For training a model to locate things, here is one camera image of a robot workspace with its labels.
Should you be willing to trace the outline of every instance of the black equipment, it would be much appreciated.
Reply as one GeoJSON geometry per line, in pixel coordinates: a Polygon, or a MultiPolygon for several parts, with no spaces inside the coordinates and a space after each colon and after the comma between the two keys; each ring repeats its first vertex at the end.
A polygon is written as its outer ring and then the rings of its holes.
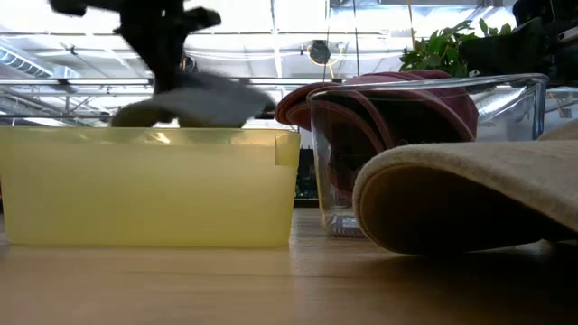
{"type": "Polygon", "coordinates": [[[510,35],[469,40],[461,54],[482,76],[543,73],[550,87],[578,84],[578,1],[518,0],[510,35]]]}
{"type": "Polygon", "coordinates": [[[155,93],[178,87],[187,35],[221,23],[219,14],[202,7],[185,11],[182,0],[51,0],[51,6],[59,13],[79,16],[88,7],[120,13],[115,33],[153,72],[155,93]]]}

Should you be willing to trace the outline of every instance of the clear glass bowl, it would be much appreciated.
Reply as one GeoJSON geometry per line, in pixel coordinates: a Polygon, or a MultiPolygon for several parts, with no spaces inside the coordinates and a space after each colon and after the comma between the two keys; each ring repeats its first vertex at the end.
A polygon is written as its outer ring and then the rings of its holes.
{"type": "Polygon", "coordinates": [[[439,107],[454,107],[456,112],[467,107],[473,112],[464,123],[470,140],[537,139],[544,131],[547,81],[544,75],[523,74],[346,85],[312,92],[308,105],[323,227],[334,236],[363,237],[353,214],[352,189],[357,172],[379,152],[404,144],[455,142],[443,140],[453,138],[456,131],[452,125],[445,127],[447,118],[440,119],[439,107]],[[425,128],[429,138],[419,140],[425,128]]]}

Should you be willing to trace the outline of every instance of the gray cloth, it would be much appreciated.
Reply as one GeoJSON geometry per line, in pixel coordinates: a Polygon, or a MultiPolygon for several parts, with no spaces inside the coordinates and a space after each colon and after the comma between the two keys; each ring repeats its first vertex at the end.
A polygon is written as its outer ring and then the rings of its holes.
{"type": "Polygon", "coordinates": [[[127,105],[113,127],[151,127],[176,118],[181,127],[241,127],[275,104],[256,89],[206,72],[182,74],[178,88],[127,105]]]}

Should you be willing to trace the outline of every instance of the red cloth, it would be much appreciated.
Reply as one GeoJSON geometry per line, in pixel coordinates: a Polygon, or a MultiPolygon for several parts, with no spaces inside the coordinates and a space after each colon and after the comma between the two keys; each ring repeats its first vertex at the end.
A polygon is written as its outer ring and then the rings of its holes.
{"type": "MultiPolygon", "coordinates": [[[[382,72],[349,79],[345,85],[450,77],[439,70],[382,72]]],[[[339,84],[323,82],[298,88],[279,102],[275,119],[309,131],[313,128],[324,136],[331,148],[326,162],[330,181],[345,197],[350,197],[359,169],[387,149],[475,140],[478,109],[464,88],[435,88],[434,84],[423,90],[336,86],[339,84]]]]}

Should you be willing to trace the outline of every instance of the ceiling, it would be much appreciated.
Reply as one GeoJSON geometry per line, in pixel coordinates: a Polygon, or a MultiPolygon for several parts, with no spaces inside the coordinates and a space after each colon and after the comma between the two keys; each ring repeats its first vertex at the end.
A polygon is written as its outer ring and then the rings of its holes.
{"type": "MultiPolygon", "coordinates": [[[[217,10],[222,25],[188,37],[185,50],[200,70],[232,78],[348,78],[398,70],[399,55],[411,47],[410,29],[427,37],[434,30],[466,19],[484,18],[490,26],[515,25],[509,0],[191,0],[188,8],[217,10]],[[487,7],[487,4],[505,7],[487,7]],[[307,55],[314,40],[328,41],[330,67],[307,55]]],[[[151,72],[121,37],[112,33],[118,15],[89,10],[84,17],[54,13],[48,0],[0,1],[2,49],[38,66],[44,77],[150,78],[151,72]]],[[[33,78],[0,64],[0,78],[33,78]]],[[[22,94],[33,88],[10,87],[22,94]]],[[[143,96],[150,89],[142,87],[143,96]]],[[[288,87],[267,91],[280,99],[288,87]]],[[[142,97],[69,97],[83,112],[114,111],[142,97]]],[[[65,97],[37,99],[62,109],[65,97]]]]}

